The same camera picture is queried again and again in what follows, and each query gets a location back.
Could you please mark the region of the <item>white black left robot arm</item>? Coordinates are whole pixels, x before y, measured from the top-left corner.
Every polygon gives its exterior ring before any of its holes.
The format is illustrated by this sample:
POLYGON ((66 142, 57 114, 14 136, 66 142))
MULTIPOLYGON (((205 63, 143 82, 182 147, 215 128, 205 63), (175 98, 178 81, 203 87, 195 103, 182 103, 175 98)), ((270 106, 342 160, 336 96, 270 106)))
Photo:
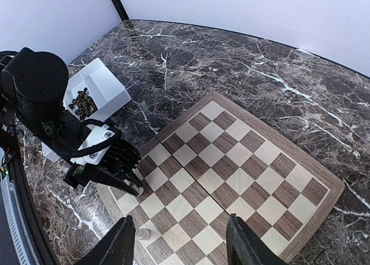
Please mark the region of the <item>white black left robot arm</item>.
POLYGON ((59 56, 25 47, 1 53, 1 124, 13 118, 69 163, 64 181, 115 187, 133 196, 143 192, 135 174, 141 160, 136 147, 105 119, 72 114, 63 104, 69 73, 59 56))

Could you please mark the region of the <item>cream white chess pawn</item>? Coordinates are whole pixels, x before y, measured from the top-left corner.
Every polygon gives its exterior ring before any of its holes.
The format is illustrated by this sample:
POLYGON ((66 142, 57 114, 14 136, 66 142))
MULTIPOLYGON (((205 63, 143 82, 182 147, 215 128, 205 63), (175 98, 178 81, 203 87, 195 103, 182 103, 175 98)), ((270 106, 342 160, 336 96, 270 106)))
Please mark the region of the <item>cream white chess pawn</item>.
POLYGON ((151 236, 149 229, 136 229, 135 237, 142 241, 147 241, 151 236))

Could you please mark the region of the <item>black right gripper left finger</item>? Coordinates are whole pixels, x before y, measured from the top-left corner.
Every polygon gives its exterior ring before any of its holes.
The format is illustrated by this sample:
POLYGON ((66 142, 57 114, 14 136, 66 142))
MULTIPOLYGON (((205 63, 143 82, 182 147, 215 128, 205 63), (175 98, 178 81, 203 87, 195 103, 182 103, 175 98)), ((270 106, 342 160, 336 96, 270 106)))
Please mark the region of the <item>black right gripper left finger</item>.
POLYGON ((120 218, 109 232, 82 258, 82 264, 133 264, 135 226, 132 216, 120 218))

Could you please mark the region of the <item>cream white chess piece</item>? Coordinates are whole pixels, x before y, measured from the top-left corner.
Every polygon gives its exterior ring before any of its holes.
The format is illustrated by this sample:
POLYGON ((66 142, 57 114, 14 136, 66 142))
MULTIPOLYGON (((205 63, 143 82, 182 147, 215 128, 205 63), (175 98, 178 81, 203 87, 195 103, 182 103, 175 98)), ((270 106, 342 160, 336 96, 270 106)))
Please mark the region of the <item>cream white chess piece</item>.
POLYGON ((132 188, 138 193, 138 196, 141 196, 144 193, 144 188, 139 187, 134 183, 132 183, 132 188))

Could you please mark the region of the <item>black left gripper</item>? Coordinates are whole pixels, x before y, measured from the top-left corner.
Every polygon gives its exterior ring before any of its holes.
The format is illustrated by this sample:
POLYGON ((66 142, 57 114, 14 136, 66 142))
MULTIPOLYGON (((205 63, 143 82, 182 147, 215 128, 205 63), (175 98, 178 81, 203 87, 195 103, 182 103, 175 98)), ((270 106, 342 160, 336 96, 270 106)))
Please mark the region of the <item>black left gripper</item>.
POLYGON ((134 173, 140 161, 141 155, 137 148, 125 140, 119 140, 108 149, 98 165, 85 166, 83 178, 138 196, 132 188, 132 183, 143 187, 143 183, 134 173))

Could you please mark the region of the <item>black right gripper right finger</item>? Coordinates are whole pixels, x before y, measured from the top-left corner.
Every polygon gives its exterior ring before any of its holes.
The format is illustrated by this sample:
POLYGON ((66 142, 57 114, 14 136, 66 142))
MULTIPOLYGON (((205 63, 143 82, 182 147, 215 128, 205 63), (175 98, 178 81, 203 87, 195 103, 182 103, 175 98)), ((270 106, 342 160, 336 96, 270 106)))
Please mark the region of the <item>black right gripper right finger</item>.
POLYGON ((285 265, 236 214, 231 214, 226 228, 229 265, 285 265))

